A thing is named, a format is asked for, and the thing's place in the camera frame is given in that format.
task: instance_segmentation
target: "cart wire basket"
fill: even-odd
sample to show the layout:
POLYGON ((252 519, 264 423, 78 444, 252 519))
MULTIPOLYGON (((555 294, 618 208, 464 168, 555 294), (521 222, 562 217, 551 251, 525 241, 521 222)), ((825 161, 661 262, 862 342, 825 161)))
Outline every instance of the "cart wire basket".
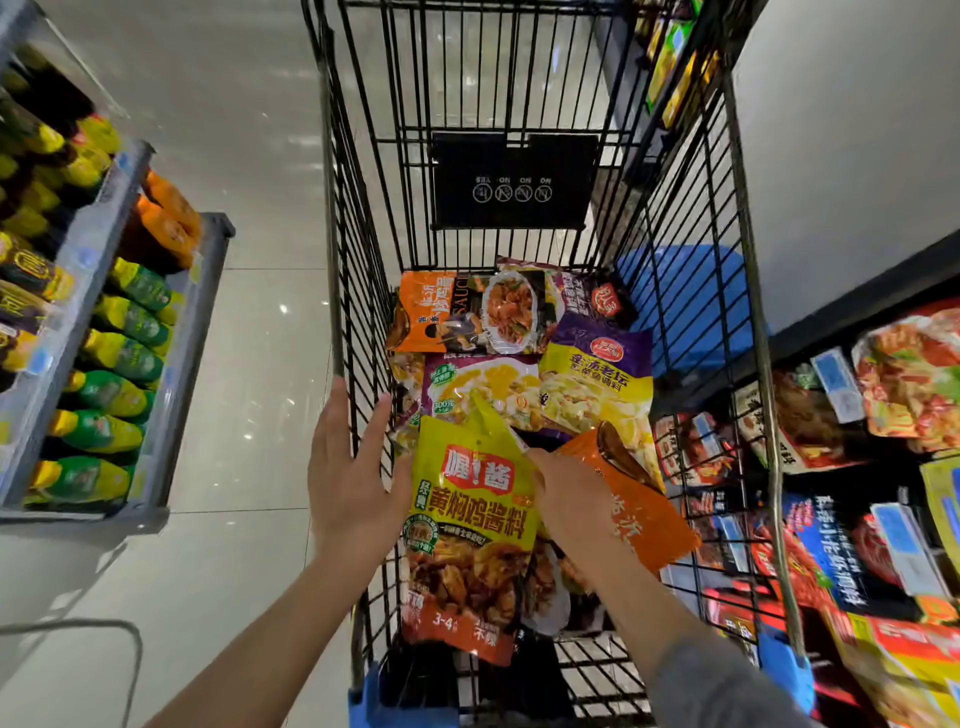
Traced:
MULTIPOLYGON (((776 572, 787 573, 771 362, 731 76, 749 3, 337 0, 329 16, 322 3, 302 6, 321 76, 333 362, 348 383, 354 451, 378 396, 392 392, 399 405, 384 342, 403 271, 493 271, 500 256, 602 269, 629 292, 633 329, 654 332, 654 418, 672 417, 679 432, 678 413, 721 397, 728 423, 748 414, 766 423, 761 482, 745 467, 754 443, 735 426, 723 453, 734 461, 728 487, 742 496, 731 511, 740 537, 705 538, 661 579, 755 661, 760 624, 770 620, 785 622, 803 656, 788 580, 778 585, 783 609, 766 611, 776 577, 758 573, 750 554, 772 546, 776 572), (677 34, 686 34, 679 47, 677 34), (504 176, 492 158, 520 162, 504 176), (735 411, 732 393, 744 382, 733 372, 745 359, 758 386, 749 410, 735 411), (745 515, 756 489, 770 509, 766 539, 745 515), (736 570, 702 558, 721 541, 747 554, 736 570), (739 619, 718 618, 721 605, 739 619)), ((691 507, 708 489, 689 482, 711 459, 684 461, 669 478, 668 496, 691 525, 710 518, 691 507)), ((385 446, 385 481, 392 461, 385 446)), ((397 544, 353 610, 352 703, 379 685, 383 704, 443 706, 463 724, 502 725, 516 713, 653 724, 643 683, 612 632, 541 639, 540 664, 563 679, 540 681, 540 695, 517 694, 520 666, 491 667, 438 643, 417 645, 411 657, 399 636, 406 575, 397 544), (440 665, 453 677, 434 679, 440 665), (377 670, 391 680, 371 682, 377 670)))

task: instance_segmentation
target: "plastic bag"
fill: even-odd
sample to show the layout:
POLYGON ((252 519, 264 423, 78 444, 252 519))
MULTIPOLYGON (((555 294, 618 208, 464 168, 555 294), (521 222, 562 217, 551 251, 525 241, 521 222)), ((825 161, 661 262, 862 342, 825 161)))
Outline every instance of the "plastic bag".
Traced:
POLYGON ((465 425, 420 419, 414 502, 403 526, 403 634, 505 666, 540 514, 533 466, 513 433, 476 394, 473 405, 465 425))

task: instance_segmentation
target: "orange bottle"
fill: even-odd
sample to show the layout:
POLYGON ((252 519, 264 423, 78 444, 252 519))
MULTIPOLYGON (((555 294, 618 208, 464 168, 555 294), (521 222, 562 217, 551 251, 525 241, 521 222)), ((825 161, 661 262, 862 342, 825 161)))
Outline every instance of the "orange bottle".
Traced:
POLYGON ((181 268, 189 268, 193 264, 193 246, 183 225, 143 195, 136 201, 136 212, 143 227, 150 231, 156 242, 173 254, 181 268))
POLYGON ((193 248, 196 249, 204 234, 204 222, 200 213, 186 201, 176 187, 164 180, 154 170, 147 173, 147 192, 163 207, 168 215, 183 225, 193 248))

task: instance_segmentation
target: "sleeve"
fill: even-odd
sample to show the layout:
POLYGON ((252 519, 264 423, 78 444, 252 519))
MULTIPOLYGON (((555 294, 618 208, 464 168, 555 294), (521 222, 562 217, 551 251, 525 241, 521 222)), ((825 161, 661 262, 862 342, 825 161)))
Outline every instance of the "sleeve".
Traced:
POLYGON ((647 691, 661 728, 813 725, 783 690, 726 641, 676 644, 647 691))

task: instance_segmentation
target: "blue label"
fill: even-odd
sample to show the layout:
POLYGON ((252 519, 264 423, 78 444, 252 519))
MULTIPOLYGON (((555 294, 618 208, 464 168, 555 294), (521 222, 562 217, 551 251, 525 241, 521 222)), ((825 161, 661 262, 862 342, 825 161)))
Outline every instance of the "blue label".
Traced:
POLYGON ((943 504, 947 520, 950 522, 950 530, 953 531, 953 538, 960 541, 960 516, 957 516, 957 507, 953 504, 953 498, 943 498, 943 504))
POLYGON ((845 389, 848 386, 847 379, 840 371, 840 365, 837 364, 837 360, 832 355, 818 357, 817 370, 817 374, 820 375, 820 380, 824 384, 824 389, 845 389))
POLYGON ((883 533, 886 534, 890 548, 900 553, 920 553, 917 542, 910 533, 910 527, 903 520, 903 513, 898 506, 877 508, 874 512, 880 520, 880 525, 883 526, 883 533))

